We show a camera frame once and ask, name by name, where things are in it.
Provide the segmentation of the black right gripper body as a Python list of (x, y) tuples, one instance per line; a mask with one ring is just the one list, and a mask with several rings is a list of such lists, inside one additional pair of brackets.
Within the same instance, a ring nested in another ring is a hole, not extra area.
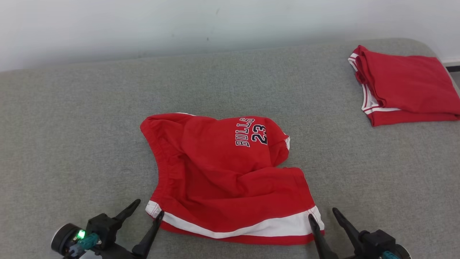
[(393, 250), (386, 250), (377, 257), (370, 257), (364, 254), (352, 255), (345, 259), (412, 259), (409, 251), (404, 246), (396, 245)]

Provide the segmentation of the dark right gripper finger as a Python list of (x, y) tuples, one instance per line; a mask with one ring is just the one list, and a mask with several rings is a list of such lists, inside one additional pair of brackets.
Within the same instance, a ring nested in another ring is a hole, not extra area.
[(355, 256), (361, 256), (363, 253), (363, 245), (359, 239), (360, 232), (345, 218), (338, 208), (332, 208), (332, 213), (339, 225), (345, 230), (350, 242), (352, 243)]
[(329, 245), (321, 234), (319, 223), (317, 223), (314, 215), (309, 214), (308, 220), (315, 240), (319, 259), (338, 259), (338, 255), (334, 253), (332, 249), (330, 249)]

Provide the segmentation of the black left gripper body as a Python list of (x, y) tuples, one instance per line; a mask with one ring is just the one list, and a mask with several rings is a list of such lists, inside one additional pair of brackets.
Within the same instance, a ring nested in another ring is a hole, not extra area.
[(72, 223), (62, 226), (56, 231), (51, 240), (51, 249), (63, 259), (143, 259), (143, 255), (134, 254), (123, 246), (113, 244), (108, 249), (97, 249), (96, 246), (85, 250), (79, 241), (90, 240), (93, 243), (96, 236)]

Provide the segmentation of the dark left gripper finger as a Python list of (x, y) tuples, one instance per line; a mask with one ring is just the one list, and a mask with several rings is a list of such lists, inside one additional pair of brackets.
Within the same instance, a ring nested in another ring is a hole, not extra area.
[(118, 222), (123, 222), (127, 218), (131, 217), (132, 214), (135, 212), (135, 210), (138, 208), (140, 205), (141, 200), (136, 199), (133, 203), (128, 205), (124, 210), (122, 210), (117, 216), (114, 217), (114, 220)]
[(132, 254), (133, 258), (147, 258), (151, 250), (151, 246), (156, 238), (156, 235), (160, 229), (162, 220), (164, 217), (164, 212), (161, 210), (157, 217), (152, 223), (152, 227), (145, 234), (143, 239), (133, 247)]

